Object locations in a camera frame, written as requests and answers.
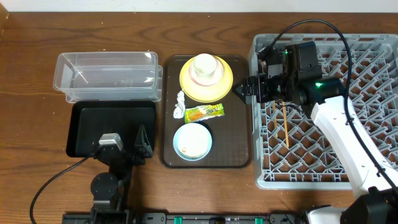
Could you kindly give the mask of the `green yellow snack wrapper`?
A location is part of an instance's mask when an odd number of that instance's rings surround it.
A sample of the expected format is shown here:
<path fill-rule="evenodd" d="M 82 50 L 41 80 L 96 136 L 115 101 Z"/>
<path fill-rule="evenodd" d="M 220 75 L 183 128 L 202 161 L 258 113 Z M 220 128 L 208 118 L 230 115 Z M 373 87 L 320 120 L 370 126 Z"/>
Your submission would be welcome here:
<path fill-rule="evenodd" d="M 224 107 L 221 103 L 217 105 L 201 105 L 194 108 L 186 109 L 184 121 L 186 124 L 195 123 L 224 115 Z"/>

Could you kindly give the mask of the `cream paper cup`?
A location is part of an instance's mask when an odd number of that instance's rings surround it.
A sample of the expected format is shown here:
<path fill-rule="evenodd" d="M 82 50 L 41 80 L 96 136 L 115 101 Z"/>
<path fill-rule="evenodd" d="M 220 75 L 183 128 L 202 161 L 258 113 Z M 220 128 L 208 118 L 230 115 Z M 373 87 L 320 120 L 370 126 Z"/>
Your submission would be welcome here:
<path fill-rule="evenodd" d="M 210 78 L 216 67 L 216 59 L 210 54 L 199 54 L 193 60 L 193 69 L 198 78 Z"/>

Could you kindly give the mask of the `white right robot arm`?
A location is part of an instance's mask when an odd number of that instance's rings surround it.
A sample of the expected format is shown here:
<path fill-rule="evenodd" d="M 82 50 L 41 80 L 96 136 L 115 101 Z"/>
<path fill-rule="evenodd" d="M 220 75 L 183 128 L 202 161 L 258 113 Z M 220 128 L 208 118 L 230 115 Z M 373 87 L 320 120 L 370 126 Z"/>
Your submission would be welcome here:
<path fill-rule="evenodd" d="M 397 171 L 360 122 L 347 89 L 335 77 L 248 77 L 233 87 L 245 104 L 282 100 L 302 108 L 326 136 L 343 166 L 355 201 L 345 210 L 314 209 L 307 223 L 397 223 Z"/>

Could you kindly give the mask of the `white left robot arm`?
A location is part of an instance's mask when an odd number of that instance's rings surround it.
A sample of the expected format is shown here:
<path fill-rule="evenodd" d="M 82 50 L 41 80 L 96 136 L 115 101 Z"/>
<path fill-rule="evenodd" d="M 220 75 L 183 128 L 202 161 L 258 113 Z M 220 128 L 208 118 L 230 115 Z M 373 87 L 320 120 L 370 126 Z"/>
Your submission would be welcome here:
<path fill-rule="evenodd" d="M 131 148 L 124 147 L 118 133 L 108 133 L 100 137 L 91 156 L 107 165 L 109 171 L 98 174 L 91 182 L 93 208 L 88 222 L 135 223 L 137 218 L 127 207 L 132 168 L 144 165 L 145 159 L 153 156 L 144 125 L 139 126 Z"/>

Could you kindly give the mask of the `white tissue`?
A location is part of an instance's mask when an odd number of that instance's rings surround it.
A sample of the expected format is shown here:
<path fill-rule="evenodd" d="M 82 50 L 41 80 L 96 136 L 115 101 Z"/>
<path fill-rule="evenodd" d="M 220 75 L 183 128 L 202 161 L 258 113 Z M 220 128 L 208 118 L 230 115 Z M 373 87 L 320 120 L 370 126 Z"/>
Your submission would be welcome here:
<path fill-rule="evenodd" d="M 185 116 L 185 93 L 183 90 L 179 91 L 177 94 L 177 104 L 175 104 L 175 109 L 173 113 L 173 117 L 175 119 L 181 119 Z"/>

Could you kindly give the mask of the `light blue bowl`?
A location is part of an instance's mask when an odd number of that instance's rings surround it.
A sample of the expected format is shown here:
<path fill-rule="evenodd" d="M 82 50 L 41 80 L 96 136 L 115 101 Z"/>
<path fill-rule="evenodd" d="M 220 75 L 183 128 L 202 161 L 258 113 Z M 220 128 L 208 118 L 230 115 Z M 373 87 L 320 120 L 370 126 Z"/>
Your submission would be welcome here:
<path fill-rule="evenodd" d="M 202 124 L 188 123 L 177 129 L 173 147 L 186 161 L 199 161 L 207 156 L 213 144 L 210 131 Z"/>

